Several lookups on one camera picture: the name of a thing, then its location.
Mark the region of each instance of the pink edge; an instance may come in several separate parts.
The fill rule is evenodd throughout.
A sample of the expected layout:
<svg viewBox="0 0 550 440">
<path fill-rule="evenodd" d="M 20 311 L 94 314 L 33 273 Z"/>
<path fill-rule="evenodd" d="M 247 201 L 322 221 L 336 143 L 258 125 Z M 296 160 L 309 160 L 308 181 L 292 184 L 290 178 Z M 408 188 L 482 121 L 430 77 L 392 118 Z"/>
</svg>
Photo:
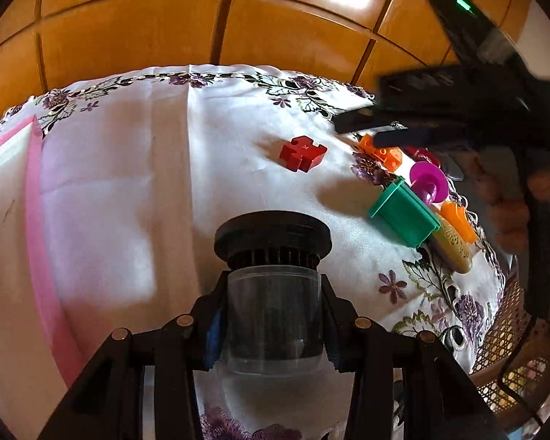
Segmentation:
<svg viewBox="0 0 550 440">
<path fill-rule="evenodd" d="M 5 133 L 2 137 L 0 137 L 0 147 L 4 145 L 5 142 L 7 142 L 13 135 L 16 135 L 19 133 L 19 131 L 23 128 L 28 126 L 33 120 L 36 119 L 36 116 L 30 116 L 26 119 L 23 119 L 21 122 L 16 124 L 12 129 L 10 129 L 7 133 Z"/>
<path fill-rule="evenodd" d="M 45 244 L 43 209 L 40 193 L 41 151 L 43 132 L 36 117 L 32 118 L 32 133 L 26 167 L 26 244 L 30 278 L 38 315 L 53 353 L 57 368 L 69 388 L 81 372 L 84 360 L 63 311 L 51 275 L 50 259 Z"/>
</svg>

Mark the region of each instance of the black cable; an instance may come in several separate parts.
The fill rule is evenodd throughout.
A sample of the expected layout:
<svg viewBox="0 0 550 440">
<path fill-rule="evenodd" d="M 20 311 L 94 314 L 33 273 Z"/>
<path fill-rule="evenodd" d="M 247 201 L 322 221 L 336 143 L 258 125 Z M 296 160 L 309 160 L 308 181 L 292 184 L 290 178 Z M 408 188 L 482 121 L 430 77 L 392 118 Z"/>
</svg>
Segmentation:
<svg viewBox="0 0 550 440">
<path fill-rule="evenodd" d="M 529 406 L 529 404 L 525 401 L 523 397 L 521 397 L 519 394 L 517 394 L 517 392 L 515 392 L 506 383 L 503 382 L 503 377 L 509 370 L 509 366 L 521 351 L 523 344 L 525 344 L 525 341 L 528 339 L 529 334 L 534 328 L 537 320 L 538 319 L 535 316 L 532 316 L 531 319 L 529 320 L 529 323 L 525 328 L 525 331 L 523 331 L 523 334 L 521 335 L 521 339 L 519 339 L 519 342 L 517 343 L 513 351 L 509 354 L 509 357 L 507 358 L 507 360 L 503 364 L 503 367 L 501 367 L 501 370 L 499 371 L 499 375 L 497 376 L 497 386 L 510 398 L 515 400 L 521 406 L 523 406 L 525 410 L 527 410 L 531 414 L 532 418 L 538 423 L 539 426 L 543 426 L 543 421 L 538 415 L 538 413 L 531 406 Z"/>
</svg>

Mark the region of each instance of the clear plastic cup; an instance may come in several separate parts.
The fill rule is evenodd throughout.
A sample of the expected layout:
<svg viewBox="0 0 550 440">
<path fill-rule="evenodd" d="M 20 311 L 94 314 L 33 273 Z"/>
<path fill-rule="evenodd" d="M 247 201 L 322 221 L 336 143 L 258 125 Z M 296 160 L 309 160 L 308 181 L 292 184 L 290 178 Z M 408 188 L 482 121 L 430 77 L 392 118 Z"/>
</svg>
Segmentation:
<svg viewBox="0 0 550 440">
<path fill-rule="evenodd" d="M 238 373 L 290 377 L 318 369 L 323 351 L 320 274 L 249 266 L 228 276 L 227 363 Z"/>
</svg>

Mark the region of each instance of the orange toy piece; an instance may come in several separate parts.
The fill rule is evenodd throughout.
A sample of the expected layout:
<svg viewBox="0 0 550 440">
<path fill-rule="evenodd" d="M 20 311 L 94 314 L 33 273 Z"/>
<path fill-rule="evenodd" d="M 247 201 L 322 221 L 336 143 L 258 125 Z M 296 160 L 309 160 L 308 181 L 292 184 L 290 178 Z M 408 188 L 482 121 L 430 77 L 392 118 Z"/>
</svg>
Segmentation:
<svg viewBox="0 0 550 440">
<path fill-rule="evenodd" d="M 468 219 L 466 218 L 466 209 L 463 206 L 458 206 L 449 200 L 442 203 L 440 215 L 454 227 L 461 238 L 467 243 L 474 243 L 478 236 L 472 229 Z"/>
<path fill-rule="evenodd" d="M 399 147 L 377 149 L 373 145 L 373 136 L 369 133 L 365 133 L 364 136 L 362 136 L 361 141 L 358 143 L 358 147 L 364 150 L 365 154 L 381 162 L 389 172 L 397 170 L 403 161 L 403 156 L 401 155 Z"/>
</svg>

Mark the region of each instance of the green led light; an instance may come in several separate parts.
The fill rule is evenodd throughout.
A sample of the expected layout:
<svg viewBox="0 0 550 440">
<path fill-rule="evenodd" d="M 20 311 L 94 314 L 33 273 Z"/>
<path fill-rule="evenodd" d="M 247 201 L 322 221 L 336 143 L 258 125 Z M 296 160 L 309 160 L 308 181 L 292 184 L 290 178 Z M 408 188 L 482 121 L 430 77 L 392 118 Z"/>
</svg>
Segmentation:
<svg viewBox="0 0 550 440">
<path fill-rule="evenodd" d="M 456 0 L 456 3 L 458 3 L 462 8 L 464 8 L 466 11 L 470 11 L 470 5 L 464 1 L 464 0 Z"/>
</svg>

